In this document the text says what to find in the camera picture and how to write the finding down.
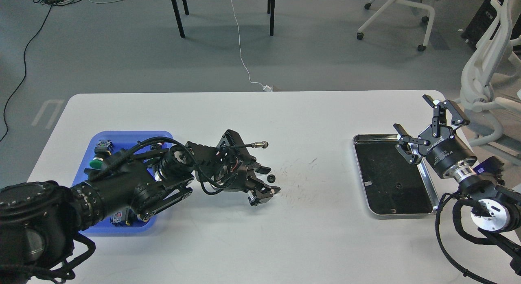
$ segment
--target white office chair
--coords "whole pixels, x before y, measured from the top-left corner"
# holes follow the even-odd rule
[[[458,101],[476,134],[470,145],[521,166],[521,60],[512,52],[521,39],[510,40],[521,0],[491,0],[491,4],[497,16],[463,69]]]
[[[369,2],[367,2],[364,6],[365,9],[370,9],[371,7],[371,4],[374,2],[375,0],[369,0]],[[416,8],[420,8],[420,9],[425,9],[427,10],[428,12],[428,15],[425,16],[425,17],[422,17],[422,22],[426,22],[427,23],[427,31],[425,32],[425,38],[424,38],[424,41],[423,41],[423,44],[421,45],[418,45],[418,51],[424,51],[425,48],[427,48],[427,44],[429,42],[429,38],[430,38],[430,32],[432,31],[432,24],[434,22],[434,17],[435,17],[435,12],[434,12],[434,7],[433,7],[433,3],[438,1],[438,0],[425,0],[426,2],[430,3],[430,4],[425,4],[423,3],[424,0],[419,0],[419,2],[417,2],[418,0],[387,0],[387,2],[385,4],[383,4],[382,7],[380,7],[380,9],[378,9],[376,11],[376,13],[374,13],[374,15],[372,15],[372,17],[370,17],[358,30],[357,30],[357,39],[361,40],[363,39],[363,31],[367,28],[367,26],[370,25],[370,23],[372,23],[379,15],[381,15],[381,13],[383,13],[384,10],[386,10],[391,4],[393,3],[398,3],[398,4],[403,4],[403,5],[407,5],[407,6],[412,6],[412,7],[416,7]]]

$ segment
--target metal tray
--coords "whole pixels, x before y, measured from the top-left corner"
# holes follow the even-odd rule
[[[425,162],[410,165],[395,149],[397,142],[396,134],[353,138],[367,207],[389,218],[433,214],[439,199]]]

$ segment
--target black chair leg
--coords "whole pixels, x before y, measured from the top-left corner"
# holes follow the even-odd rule
[[[184,14],[190,15],[190,13],[188,12],[188,4],[186,3],[186,0],[183,0],[183,7],[184,7]]]
[[[179,29],[179,35],[184,38],[183,23],[181,22],[181,15],[179,15],[179,8],[177,8],[177,1],[171,0],[173,6],[173,13],[175,13],[175,20],[177,21],[177,28]]]
[[[270,20],[269,20],[269,35],[273,36],[273,26],[275,24],[275,0],[270,0]]]
[[[271,0],[268,0],[268,14],[271,13]]]

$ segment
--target chair backrest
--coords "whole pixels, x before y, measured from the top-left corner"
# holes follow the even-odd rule
[[[503,58],[512,54],[510,37],[521,13],[521,0],[491,0],[497,16],[476,45],[476,52],[465,65],[461,77],[460,101],[466,109],[475,102],[494,99],[490,80]]]

